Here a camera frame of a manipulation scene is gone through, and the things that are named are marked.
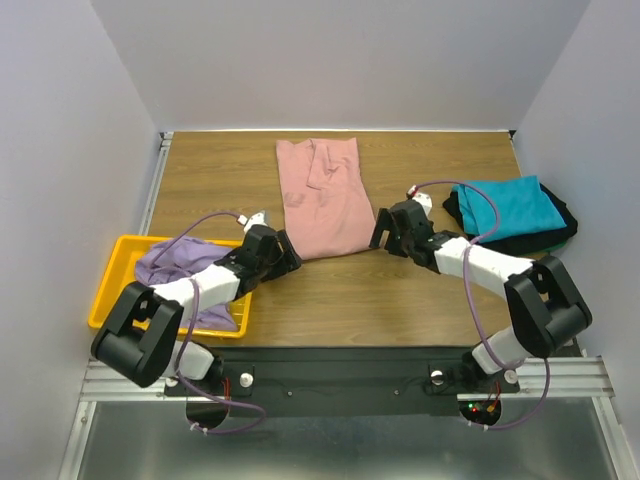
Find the pink graphic t-shirt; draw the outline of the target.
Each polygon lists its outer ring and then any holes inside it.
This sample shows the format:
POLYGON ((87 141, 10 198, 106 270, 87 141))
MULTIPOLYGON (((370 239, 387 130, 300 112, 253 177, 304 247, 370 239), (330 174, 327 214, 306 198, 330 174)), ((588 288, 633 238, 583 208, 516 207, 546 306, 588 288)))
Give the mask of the pink graphic t-shirt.
POLYGON ((285 230, 301 259, 367 250, 375 217, 361 178, 357 140, 279 140, 276 157, 285 230))

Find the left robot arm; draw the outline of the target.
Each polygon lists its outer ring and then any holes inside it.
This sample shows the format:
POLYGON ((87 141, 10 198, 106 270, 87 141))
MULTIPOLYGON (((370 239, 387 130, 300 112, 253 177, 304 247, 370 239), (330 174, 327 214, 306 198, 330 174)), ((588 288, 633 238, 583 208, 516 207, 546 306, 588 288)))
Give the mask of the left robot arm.
POLYGON ((159 286, 128 284, 94 337, 91 355, 148 387, 175 363, 185 316, 227 305, 300 266, 284 230, 253 225, 239 247, 188 278, 159 286))

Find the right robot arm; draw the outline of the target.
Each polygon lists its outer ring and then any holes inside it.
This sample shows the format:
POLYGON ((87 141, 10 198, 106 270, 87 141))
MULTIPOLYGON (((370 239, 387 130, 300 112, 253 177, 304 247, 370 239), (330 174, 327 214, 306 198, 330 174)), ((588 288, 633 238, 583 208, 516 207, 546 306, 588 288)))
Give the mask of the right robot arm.
POLYGON ((539 260, 502 254, 450 232, 437 232, 427 203, 418 197, 382 208, 370 245, 409 258, 436 274, 462 279, 469 290, 478 285, 501 297, 511 324, 479 343, 461 363, 439 374, 474 388, 526 359, 547 359, 593 322, 593 316, 564 264, 547 255, 539 260))

